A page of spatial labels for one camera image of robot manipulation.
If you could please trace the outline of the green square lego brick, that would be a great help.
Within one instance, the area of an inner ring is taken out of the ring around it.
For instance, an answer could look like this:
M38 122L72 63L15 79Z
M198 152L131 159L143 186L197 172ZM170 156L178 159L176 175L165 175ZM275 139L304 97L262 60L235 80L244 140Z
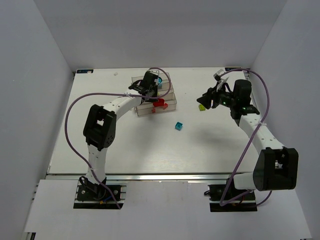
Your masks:
M199 108L200 111L205 111L206 110L206 108L202 104L199 104L198 108Z

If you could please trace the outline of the blue rounded lego brick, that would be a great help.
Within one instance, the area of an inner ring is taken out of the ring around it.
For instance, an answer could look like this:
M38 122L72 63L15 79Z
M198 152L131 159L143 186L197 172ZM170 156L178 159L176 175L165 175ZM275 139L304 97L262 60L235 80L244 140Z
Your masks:
M157 84L157 86L158 86L159 89L162 89L162 81L163 81L162 78L159 77L159 78L158 78L158 84Z

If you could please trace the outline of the red rounded lego brick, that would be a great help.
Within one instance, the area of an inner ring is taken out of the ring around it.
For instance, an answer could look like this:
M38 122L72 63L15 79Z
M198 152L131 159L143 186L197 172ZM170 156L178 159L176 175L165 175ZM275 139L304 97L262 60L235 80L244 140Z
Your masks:
M157 101L152 103L154 107L163 107L165 105L165 100L163 98L157 99Z

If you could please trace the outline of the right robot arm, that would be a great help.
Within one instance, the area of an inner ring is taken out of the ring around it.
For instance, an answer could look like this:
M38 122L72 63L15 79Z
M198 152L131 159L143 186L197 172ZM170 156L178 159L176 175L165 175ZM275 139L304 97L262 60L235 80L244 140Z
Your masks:
M197 99L206 109L219 105L230 109L231 118L251 139L258 153L254 170L233 177L237 190L292 190L297 184L299 154L278 141L256 107L251 104L252 84L238 79L230 91L227 83L217 83Z

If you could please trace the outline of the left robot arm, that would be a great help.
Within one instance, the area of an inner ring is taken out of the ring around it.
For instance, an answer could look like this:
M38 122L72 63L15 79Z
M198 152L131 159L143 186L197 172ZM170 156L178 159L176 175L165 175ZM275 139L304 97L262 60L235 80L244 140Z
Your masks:
M141 105L158 93L158 71L148 70L141 81L135 81L128 87L124 96L119 96L104 105L91 106L85 122L83 135L88 148L88 167L85 177L93 184L104 183L105 164L108 147L116 136L116 123L124 114Z

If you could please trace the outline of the clear bin third row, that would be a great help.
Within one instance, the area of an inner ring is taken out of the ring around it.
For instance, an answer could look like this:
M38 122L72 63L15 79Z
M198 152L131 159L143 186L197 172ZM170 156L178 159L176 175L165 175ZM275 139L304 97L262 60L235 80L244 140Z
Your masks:
M157 96L164 96L168 93L173 93L174 87L169 82L162 82L162 89L159 89L157 86Z

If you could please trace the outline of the clear bin back row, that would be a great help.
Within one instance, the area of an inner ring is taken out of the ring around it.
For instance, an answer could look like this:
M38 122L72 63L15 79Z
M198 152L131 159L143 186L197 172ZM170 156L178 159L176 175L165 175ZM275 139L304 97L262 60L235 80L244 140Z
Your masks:
M131 82L134 83L135 81L142 80L143 77L144 77L143 75L132 77ZM162 83L169 82L167 76L164 73L160 73L159 77L162 78Z

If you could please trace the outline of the clear bin second row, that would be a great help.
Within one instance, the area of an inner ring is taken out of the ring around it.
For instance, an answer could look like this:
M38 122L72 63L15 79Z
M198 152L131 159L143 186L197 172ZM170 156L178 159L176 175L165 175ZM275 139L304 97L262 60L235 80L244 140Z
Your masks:
M162 96L162 97L160 97L160 95L159 95L159 98L157 99L158 101L164 101L164 102L166 102L166 101L170 101L170 100L174 100L175 99L175 93L174 92L170 92L170 93L168 93L168 94L166 94L166 95L164 95L164 96Z

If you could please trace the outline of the clear bin nearest front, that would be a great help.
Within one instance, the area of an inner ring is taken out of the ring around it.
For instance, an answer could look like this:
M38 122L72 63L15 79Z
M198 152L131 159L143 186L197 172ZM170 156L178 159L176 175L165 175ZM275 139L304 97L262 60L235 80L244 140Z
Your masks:
M168 112L168 111L175 111L176 110L176 108L177 108L177 100L176 99L166 101L165 103L168 104L168 107L165 110L163 110L161 108L161 106L154 107L153 106L153 102L144 102L143 104L137 106L135 108L135 111L136 111L137 115L139 117L141 117L141 116L145 116L145 115L158 114L158 113L162 113L162 112Z

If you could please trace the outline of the right blue corner label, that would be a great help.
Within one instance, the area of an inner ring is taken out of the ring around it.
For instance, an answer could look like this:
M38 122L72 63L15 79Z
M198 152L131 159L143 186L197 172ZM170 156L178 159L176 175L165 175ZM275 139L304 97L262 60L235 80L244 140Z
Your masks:
M229 71L232 71L232 70L235 70L235 69L240 69L241 67L225 67L224 70L226 72L229 72Z

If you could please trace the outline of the blue square lego brick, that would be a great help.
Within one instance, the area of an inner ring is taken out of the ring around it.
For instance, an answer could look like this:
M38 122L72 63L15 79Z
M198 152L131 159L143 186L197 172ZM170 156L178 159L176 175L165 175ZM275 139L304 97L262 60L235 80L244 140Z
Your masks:
M181 123L181 122L177 122L176 124L175 124L175 129L176 130L178 130L178 131L180 131L181 129L182 129L182 127L183 127L183 124Z

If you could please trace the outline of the left blue corner label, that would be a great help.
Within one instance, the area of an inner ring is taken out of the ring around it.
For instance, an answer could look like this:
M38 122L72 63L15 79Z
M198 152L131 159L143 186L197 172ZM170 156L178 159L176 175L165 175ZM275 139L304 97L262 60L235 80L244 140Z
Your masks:
M78 69L76 74L92 74L93 72L93 69Z

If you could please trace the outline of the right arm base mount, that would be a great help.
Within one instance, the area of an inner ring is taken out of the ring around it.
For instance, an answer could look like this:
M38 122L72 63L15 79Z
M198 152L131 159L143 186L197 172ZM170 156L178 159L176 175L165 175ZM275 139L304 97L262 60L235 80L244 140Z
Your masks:
M230 185L226 192L224 202L235 198L230 203L220 206L220 200L225 190L225 184L211 184L208 185L203 195L209 198L210 212L212 213L240 213L240 212L257 212L256 196L253 192L244 194L246 190L238 190L233 184Z

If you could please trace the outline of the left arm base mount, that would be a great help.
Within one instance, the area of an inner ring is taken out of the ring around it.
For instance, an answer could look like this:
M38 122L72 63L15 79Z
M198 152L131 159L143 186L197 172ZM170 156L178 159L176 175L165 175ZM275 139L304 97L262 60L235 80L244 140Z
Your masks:
M74 209L86 210L120 210L126 198L126 185L107 185L112 194L102 185L92 183L81 176L77 183L74 197Z

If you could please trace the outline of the aluminium table rail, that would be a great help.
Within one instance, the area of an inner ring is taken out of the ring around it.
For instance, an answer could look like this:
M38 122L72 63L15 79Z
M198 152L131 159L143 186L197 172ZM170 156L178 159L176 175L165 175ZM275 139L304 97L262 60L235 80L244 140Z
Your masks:
M231 173L137 173L137 174L106 174L107 181L188 181L188 182L210 182L224 181L231 176Z

